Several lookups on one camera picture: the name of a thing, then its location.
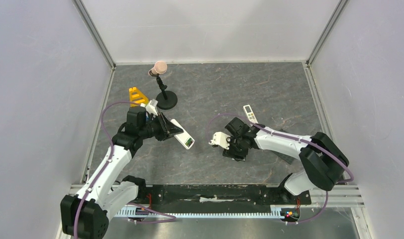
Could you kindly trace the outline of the white grey remote control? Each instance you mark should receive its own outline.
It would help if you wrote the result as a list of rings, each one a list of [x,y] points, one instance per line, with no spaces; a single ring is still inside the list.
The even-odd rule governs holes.
[[[195,143],[194,138],[185,130],[184,127],[182,127],[182,126],[178,123],[177,120],[171,119],[171,122],[174,123],[175,125],[181,127],[181,128],[184,130],[183,133],[180,133],[180,134],[178,134],[178,135],[175,135],[174,138],[175,138],[185,149],[187,149],[187,150],[191,149],[192,146],[193,146],[194,143]],[[189,138],[192,138],[192,139],[194,140],[194,142],[193,142],[191,148],[188,148],[188,147],[185,146],[185,142],[186,142]]]

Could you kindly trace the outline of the long white remote control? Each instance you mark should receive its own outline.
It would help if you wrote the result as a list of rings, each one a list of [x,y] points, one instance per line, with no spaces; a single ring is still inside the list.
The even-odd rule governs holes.
[[[254,112],[253,112],[253,110],[252,110],[252,108],[251,108],[250,105],[244,105],[244,106],[243,106],[243,110],[244,110],[244,112],[245,112],[245,114],[246,114],[247,119],[248,119],[251,123],[254,123],[254,124],[257,124],[257,123],[258,123],[258,121],[257,121],[257,119],[256,119],[256,117],[255,117],[255,115],[254,115]]]

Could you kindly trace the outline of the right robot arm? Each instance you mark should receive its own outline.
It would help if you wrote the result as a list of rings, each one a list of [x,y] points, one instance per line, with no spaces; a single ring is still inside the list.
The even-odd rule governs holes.
[[[293,202],[302,192],[313,188],[331,191],[348,172],[349,160],[325,133],[295,135],[262,124],[248,125],[238,117],[225,128],[228,133],[216,132],[209,142],[223,148],[225,157],[245,161],[250,149],[258,149],[301,162],[303,169],[281,182],[278,195],[284,203]]]

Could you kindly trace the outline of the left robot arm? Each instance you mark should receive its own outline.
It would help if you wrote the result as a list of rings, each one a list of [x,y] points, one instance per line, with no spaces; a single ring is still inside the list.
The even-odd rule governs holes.
[[[129,202],[147,198],[145,181],[126,177],[111,190],[123,168],[148,138],[165,141],[185,130],[168,120],[155,107],[130,107],[126,121],[109,141],[104,159],[75,195],[66,195],[60,203],[62,232],[76,239],[101,239],[109,222]]]

